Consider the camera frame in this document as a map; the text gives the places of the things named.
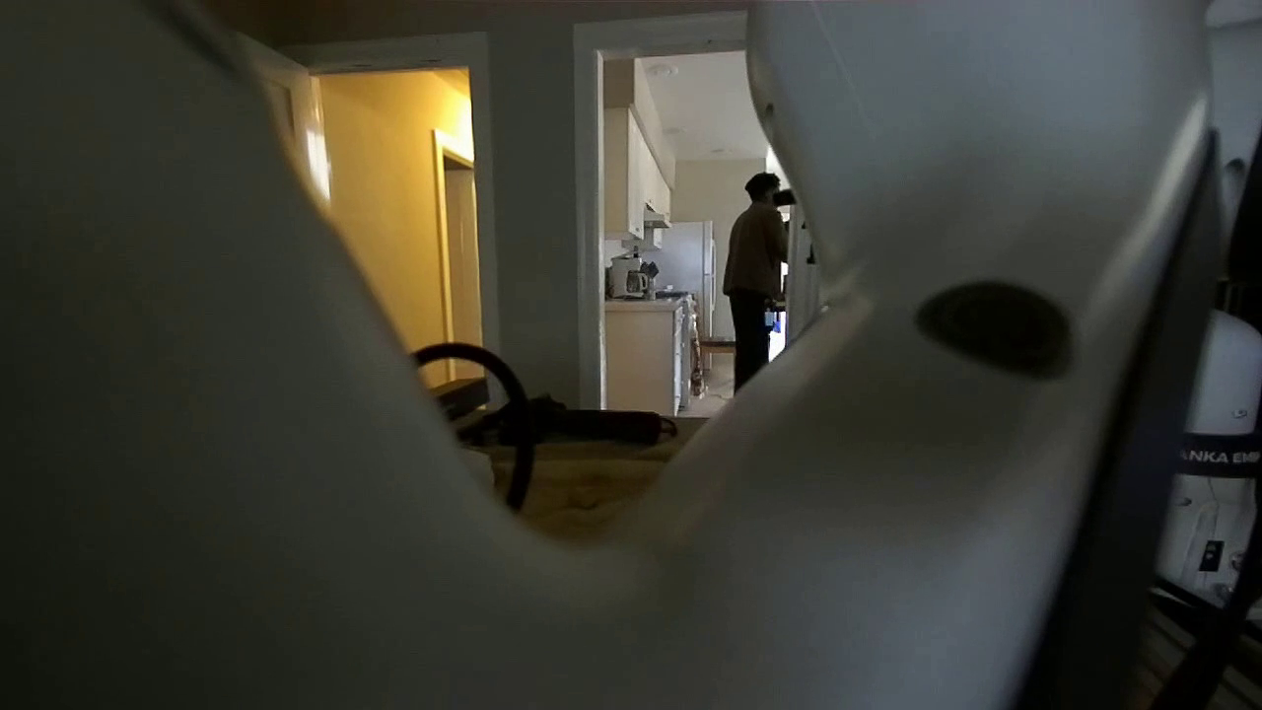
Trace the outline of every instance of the man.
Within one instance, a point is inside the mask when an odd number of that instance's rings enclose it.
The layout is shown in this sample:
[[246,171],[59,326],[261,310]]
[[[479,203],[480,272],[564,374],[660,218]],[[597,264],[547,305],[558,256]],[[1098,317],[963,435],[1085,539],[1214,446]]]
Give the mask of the man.
[[736,326],[736,391],[771,360],[765,310],[780,296],[780,264],[789,253],[777,188],[780,188],[777,172],[752,172],[744,182],[744,193],[752,207],[734,226],[730,256],[721,272],[721,292],[734,305],[734,326]]

